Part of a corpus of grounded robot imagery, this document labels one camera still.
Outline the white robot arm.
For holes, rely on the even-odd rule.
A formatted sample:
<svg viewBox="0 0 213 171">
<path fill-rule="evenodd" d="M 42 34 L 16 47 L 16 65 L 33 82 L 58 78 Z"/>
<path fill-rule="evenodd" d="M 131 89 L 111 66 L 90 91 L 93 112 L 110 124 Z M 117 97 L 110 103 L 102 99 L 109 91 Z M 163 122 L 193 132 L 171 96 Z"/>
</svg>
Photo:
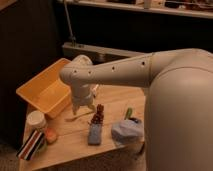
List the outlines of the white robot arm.
<svg viewBox="0 0 213 171">
<path fill-rule="evenodd" d="M 91 84 L 147 88 L 147 170 L 213 171 L 213 53 L 169 50 L 99 65 L 79 55 L 60 79 L 76 108 L 89 103 Z"/>
</svg>

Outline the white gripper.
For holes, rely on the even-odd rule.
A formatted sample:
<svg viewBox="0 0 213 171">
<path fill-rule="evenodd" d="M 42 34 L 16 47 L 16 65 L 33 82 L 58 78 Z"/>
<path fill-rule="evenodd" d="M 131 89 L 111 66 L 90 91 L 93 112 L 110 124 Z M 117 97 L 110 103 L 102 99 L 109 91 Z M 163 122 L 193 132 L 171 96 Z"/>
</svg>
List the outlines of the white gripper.
<svg viewBox="0 0 213 171">
<path fill-rule="evenodd" d="M 73 66 L 87 66 L 92 65 L 92 61 L 86 55 L 78 55 L 75 57 L 71 64 Z M 96 111 L 96 107 L 93 105 L 93 93 L 89 84 L 82 84 L 73 82 L 71 83 L 71 99 L 72 99 L 72 112 L 73 115 L 77 114 L 78 107 L 88 106 L 93 112 Z"/>
</svg>

